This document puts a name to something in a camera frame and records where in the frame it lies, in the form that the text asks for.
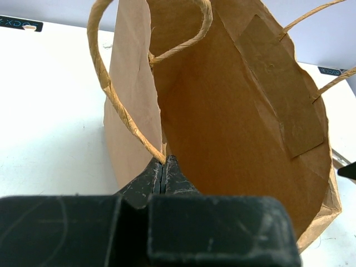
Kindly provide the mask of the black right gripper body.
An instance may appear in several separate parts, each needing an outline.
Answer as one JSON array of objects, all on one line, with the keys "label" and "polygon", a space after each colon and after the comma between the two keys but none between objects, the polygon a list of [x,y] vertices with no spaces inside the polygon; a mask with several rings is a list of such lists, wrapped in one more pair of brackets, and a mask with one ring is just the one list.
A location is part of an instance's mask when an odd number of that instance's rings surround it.
[{"label": "black right gripper body", "polygon": [[356,162],[340,168],[338,170],[338,175],[351,180],[356,180]]}]

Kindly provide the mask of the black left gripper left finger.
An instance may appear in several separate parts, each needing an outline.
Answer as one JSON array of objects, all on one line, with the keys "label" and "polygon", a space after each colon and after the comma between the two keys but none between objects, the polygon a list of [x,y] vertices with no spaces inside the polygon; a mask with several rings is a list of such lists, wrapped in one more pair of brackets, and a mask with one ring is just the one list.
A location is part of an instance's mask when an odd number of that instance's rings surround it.
[{"label": "black left gripper left finger", "polygon": [[2,266],[148,266],[149,196],[163,166],[151,160],[112,195],[1,198]]}]

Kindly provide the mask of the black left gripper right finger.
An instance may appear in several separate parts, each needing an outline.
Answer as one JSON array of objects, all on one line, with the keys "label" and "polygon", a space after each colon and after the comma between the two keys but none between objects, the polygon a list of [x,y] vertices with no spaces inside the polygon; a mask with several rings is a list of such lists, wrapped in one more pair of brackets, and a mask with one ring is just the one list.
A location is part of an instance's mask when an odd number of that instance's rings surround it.
[{"label": "black left gripper right finger", "polygon": [[168,156],[148,206],[152,266],[301,266],[291,220],[269,196],[203,195]]}]

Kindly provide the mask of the brown paper bag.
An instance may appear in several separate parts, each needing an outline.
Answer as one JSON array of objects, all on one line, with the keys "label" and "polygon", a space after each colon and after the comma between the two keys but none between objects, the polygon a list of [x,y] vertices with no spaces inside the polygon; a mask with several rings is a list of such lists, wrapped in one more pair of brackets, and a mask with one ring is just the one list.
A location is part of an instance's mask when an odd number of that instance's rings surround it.
[{"label": "brown paper bag", "polygon": [[322,92],[261,1],[120,1],[110,68],[98,48],[109,1],[87,24],[106,94],[119,187],[175,155],[208,195],[268,195],[305,250],[341,213]]}]

